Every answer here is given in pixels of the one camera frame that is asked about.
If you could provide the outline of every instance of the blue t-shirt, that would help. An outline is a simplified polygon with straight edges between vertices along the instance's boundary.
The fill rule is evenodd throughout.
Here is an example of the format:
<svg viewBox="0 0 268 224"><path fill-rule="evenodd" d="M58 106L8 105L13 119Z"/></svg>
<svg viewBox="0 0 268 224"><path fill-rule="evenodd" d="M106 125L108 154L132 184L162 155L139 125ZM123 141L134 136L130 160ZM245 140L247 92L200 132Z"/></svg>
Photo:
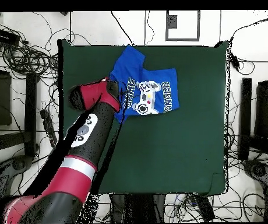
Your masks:
<svg viewBox="0 0 268 224"><path fill-rule="evenodd" d="M131 115L165 113L179 108L177 72L174 68L147 71L143 68L145 56L134 47L127 46L117 59L110 80L119 85L122 107L115 114L121 123Z"/></svg>

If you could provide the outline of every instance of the power strip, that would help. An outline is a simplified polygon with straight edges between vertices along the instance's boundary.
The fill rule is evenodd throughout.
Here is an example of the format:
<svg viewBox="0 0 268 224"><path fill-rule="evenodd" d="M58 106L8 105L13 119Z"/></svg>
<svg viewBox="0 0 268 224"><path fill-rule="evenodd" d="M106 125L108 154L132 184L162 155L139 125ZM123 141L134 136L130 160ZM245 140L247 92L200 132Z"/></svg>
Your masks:
<svg viewBox="0 0 268 224"><path fill-rule="evenodd" d="M40 111L41 114L41 118L44 120L43 121L43 126L44 129L49 137L50 140L50 145L51 147L55 147L55 145L57 144L57 137L55 136L55 131L53 128L53 123L50 117L50 114L47 110L41 110Z"/></svg>

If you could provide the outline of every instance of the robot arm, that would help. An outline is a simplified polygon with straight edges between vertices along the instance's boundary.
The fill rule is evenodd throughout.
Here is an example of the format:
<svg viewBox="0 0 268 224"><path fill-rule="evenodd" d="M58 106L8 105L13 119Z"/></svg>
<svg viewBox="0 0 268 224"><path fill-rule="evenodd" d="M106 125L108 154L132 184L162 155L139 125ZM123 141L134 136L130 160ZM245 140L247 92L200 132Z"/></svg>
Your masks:
<svg viewBox="0 0 268 224"><path fill-rule="evenodd" d="M73 102L78 101L74 108L79 110L90 109L97 99L99 102L78 130L49 186L38 197L21 196L11 201L5 208L4 223L74 223L79 216L120 103L117 83L107 79L77 86L71 95Z"/></svg>

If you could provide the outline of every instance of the green table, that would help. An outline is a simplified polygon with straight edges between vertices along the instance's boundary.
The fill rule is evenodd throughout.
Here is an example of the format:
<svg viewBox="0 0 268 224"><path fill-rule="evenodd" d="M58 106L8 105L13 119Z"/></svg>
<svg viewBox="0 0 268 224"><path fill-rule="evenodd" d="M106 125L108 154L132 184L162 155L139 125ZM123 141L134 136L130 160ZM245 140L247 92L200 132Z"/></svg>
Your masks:
<svg viewBox="0 0 268 224"><path fill-rule="evenodd" d="M147 70L177 70L180 108L125 121L100 193L224 192L228 45L135 47L146 56ZM65 134L79 116L66 102L68 90L108 76L125 47L71 46L62 40L62 48ZM114 121L105 150L117 127Z"/></svg>

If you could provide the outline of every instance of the game controller print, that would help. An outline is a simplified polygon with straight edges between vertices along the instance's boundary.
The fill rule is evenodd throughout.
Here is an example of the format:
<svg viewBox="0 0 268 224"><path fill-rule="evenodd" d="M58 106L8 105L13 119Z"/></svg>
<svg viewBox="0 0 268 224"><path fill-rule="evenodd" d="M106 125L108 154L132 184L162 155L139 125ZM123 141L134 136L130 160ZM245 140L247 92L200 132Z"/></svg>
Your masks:
<svg viewBox="0 0 268 224"><path fill-rule="evenodd" d="M161 90L161 85L154 82L140 82L136 83L140 89L140 101L133 104L133 109L140 115L158 114L159 112L154 108L156 92Z"/></svg>

